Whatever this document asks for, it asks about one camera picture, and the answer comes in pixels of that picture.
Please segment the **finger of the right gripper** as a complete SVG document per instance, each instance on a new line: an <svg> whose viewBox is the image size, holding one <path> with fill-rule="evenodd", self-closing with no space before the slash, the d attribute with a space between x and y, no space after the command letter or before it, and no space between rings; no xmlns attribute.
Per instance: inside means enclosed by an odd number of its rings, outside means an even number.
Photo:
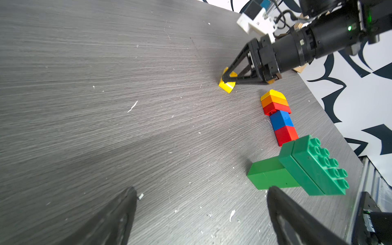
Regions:
<svg viewBox="0 0 392 245"><path fill-rule="evenodd" d="M240 73L238 73L238 75L260 77L260 57L258 51L258 40L253 38L244 46L242 51L224 73L233 72L241 64L241 62L246 59L248 61L248 65Z"/></svg>
<svg viewBox="0 0 392 245"><path fill-rule="evenodd" d="M226 72L222 75L222 80L225 83L235 82L237 84L263 84L264 80L258 76L239 76L234 72Z"/></svg>

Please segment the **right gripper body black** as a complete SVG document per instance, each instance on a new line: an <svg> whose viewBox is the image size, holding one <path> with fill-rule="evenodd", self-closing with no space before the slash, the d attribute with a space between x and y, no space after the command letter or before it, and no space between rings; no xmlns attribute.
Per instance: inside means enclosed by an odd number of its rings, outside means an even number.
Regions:
<svg viewBox="0 0 392 245"><path fill-rule="evenodd" d="M269 38L261 38L258 41L260 78L270 81L278 73L356 44L359 36L357 13L331 13L274 43Z"/></svg>

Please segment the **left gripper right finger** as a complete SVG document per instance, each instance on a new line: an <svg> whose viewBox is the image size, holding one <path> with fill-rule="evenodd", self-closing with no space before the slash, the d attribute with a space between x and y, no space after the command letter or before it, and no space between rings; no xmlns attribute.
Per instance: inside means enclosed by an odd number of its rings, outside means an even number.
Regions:
<svg viewBox="0 0 392 245"><path fill-rule="evenodd" d="M267 206L280 245L346 244L276 186L268 189Z"/></svg>

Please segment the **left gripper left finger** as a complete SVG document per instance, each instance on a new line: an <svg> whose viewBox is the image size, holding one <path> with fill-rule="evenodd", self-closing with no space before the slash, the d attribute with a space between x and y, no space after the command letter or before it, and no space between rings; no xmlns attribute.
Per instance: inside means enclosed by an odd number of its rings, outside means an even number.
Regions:
<svg viewBox="0 0 392 245"><path fill-rule="evenodd" d="M137 207L137 192L126 188L61 245L126 245Z"/></svg>

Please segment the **yellow curved lego brick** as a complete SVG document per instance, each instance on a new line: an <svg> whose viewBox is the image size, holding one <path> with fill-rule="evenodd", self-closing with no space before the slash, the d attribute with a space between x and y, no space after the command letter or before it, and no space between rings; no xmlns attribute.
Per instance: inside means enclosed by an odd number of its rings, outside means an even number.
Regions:
<svg viewBox="0 0 392 245"><path fill-rule="evenodd" d="M232 73L229 75L229 77L231 77L231 78L236 78L236 77L237 77L237 73L232 72ZM235 85L236 85L236 82L227 82L227 83L225 83L225 82L223 81L223 79L221 78L218 85L219 85L219 87L222 88L225 92L230 93L230 92L234 89L234 87L235 87Z"/></svg>
<svg viewBox="0 0 392 245"><path fill-rule="evenodd" d="M286 100L286 97L283 95L283 93L278 92L278 91L273 90L273 89L269 90L266 94L264 94L264 95L260 98L260 100L263 101L263 100L266 99L268 96L275 96L275 97L278 97L278 98L280 98L280 99Z"/></svg>

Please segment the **orange lego brick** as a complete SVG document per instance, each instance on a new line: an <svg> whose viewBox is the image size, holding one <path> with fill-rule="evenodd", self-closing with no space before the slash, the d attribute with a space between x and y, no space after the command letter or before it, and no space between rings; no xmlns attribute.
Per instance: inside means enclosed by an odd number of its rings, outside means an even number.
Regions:
<svg viewBox="0 0 392 245"><path fill-rule="evenodd" d="M274 96L274 95L269 95L269 96L265 97L264 99L261 98L260 101L261 101L263 108L268 106L271 103L289 106L286 99L282 99L282 98Z"/></svg>

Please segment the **red long lego brick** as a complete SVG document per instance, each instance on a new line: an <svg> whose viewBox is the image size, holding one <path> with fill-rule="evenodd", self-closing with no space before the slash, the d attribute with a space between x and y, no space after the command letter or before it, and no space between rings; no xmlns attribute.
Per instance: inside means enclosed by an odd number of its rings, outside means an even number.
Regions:
<svg viewBox="0 0 392 245"><path fill-rule="evenodd" d="M264 114L267 116L271 116L274 113L276 113L277 111L284 111L284 112L287 112L288 114L292 113L289 106L282 105L279 103L274 103L274 102L271 102L266 106L263 106L263 111L264 111Z"/></svg>

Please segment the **blue square lego brick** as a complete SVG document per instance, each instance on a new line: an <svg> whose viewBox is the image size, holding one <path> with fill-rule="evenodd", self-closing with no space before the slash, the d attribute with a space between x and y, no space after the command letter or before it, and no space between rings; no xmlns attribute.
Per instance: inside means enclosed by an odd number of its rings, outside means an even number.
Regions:
<svg viewBox="0 0 392 245"><path fill-rule="evenodd" d="M279 130L285 126L294 127L290 114L286 111L278 110L272 114L269 119L271 120L274 131Z"/></svg>

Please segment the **dark green long lego brick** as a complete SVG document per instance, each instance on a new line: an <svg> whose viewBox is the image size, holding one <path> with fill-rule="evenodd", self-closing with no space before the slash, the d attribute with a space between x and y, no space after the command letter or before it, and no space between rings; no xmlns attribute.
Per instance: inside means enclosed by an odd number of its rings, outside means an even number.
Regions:
<svg viewBox="0 0 392 245"><path fill-rule="evenodd" d="M349 189L348 173L339 167L335 158L330 157L329 150L321 146L318 138L307 135L295 140L292 156L325 195L346 194Z"/></svg>

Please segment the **light green square lego brick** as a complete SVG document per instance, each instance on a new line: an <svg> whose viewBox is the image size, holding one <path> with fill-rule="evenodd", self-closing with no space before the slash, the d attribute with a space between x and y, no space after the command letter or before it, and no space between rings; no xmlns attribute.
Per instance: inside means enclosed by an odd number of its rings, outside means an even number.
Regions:
<svg viewBox="0 0 392 245"><path fill-rule="evenodd" d="M247 177L258 190L268 190L271 186L279 188L301 186L281 164L278 156L254 162Z"/></svg>

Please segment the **red square lego brick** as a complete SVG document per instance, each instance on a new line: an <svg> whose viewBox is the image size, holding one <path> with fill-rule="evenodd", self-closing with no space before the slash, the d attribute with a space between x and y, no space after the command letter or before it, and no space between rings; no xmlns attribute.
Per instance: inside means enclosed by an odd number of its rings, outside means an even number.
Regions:
<svg viewBox="0 0 392 245"><path fill-rule="evenodd" d="M280 147L285 143L297 140L299 138L295 128L292 126L283 126L282 128L275 130L275 136L278 142L278 146Z"/></svg>

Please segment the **dark green wide lego brick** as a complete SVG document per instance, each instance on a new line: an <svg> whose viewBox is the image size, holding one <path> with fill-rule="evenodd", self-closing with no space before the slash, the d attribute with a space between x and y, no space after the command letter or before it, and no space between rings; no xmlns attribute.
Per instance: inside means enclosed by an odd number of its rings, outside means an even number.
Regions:
<svg viewBox="0 0 392 245"><path fill-rule="evenodd" d="M282 145L278 157L279 161L307 194L310 196L324 196L325 194L292 156L294 143L294 141L290 141Z"/></svg>

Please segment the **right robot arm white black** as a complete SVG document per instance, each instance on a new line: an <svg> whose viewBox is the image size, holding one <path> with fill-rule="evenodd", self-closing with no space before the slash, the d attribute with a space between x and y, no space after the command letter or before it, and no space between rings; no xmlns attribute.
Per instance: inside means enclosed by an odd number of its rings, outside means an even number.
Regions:
<svg viewBox="0 0 392 245"><path fill-rule="evenodd" d="M379 35L392 28L391 1L301 1L300 9L302 17L291 14L291 19L304 27L276 38L285 12L269 17L261 1L250 1L237 23L260 38L244 46L222 81L271 82L285 71L336 51L347 49L354 56L362 41L377 43Z"/></svg>

